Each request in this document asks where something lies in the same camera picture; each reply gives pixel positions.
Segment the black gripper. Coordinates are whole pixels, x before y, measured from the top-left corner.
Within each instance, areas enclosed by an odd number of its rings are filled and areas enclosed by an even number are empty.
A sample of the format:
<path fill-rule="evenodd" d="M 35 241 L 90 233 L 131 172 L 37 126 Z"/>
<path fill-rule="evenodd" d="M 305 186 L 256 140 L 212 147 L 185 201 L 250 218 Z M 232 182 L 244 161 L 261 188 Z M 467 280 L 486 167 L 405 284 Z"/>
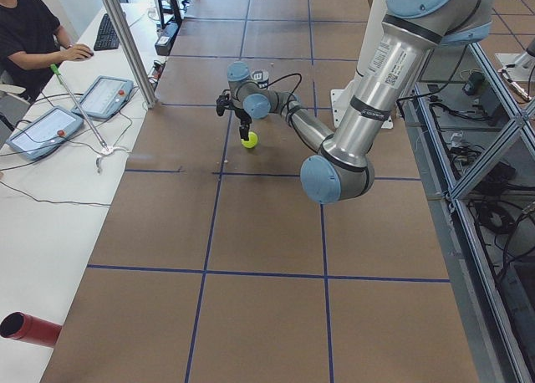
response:
<path fill-rule="evenodd" d="M 240 108 L 234 109 L 235 116 L 240 120 L 239 134 L 241 140 L 249 139 L 250 124 L 252 123 L 251 116 Z"/>

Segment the person right hand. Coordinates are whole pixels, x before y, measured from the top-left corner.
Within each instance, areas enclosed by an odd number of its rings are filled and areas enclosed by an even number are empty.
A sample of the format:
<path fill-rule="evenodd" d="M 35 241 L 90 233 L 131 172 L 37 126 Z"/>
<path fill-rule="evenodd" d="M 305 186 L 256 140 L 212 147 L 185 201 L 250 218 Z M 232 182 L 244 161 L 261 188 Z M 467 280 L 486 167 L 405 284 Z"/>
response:
<path fill-rule="evenodd" d="M 63 50 L 61 54 L 63 61 L 86 60 L 94 56 L 93 50 L 83 43 L 71 45 L 67 49 Z"/>

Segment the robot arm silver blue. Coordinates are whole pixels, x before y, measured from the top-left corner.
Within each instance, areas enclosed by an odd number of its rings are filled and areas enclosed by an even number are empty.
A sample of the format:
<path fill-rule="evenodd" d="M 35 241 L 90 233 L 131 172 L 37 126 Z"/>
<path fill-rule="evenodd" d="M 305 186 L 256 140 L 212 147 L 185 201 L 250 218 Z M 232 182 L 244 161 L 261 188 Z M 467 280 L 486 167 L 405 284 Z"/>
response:
<path fill-rule="evenodd" d="M 484 39 L 491 28 L 492 1 L 372 0 L 385 5 L 382 20 L 368 22 L 382 37 L 355 82 L 337 130 L 310 115 L 295 94 L 260 88 L 241 61 L 227 68 L 229 87 L 217 99 L 217 114 L 233 111 L 243 140 L 253 120 L 280 115 L 314 153 L 300 170 L 307 196 L 321 204 L 360 197 L 375 179 L 367 154 L 397 100 L 413 87 L 422 59 L 437 46 Z"/>

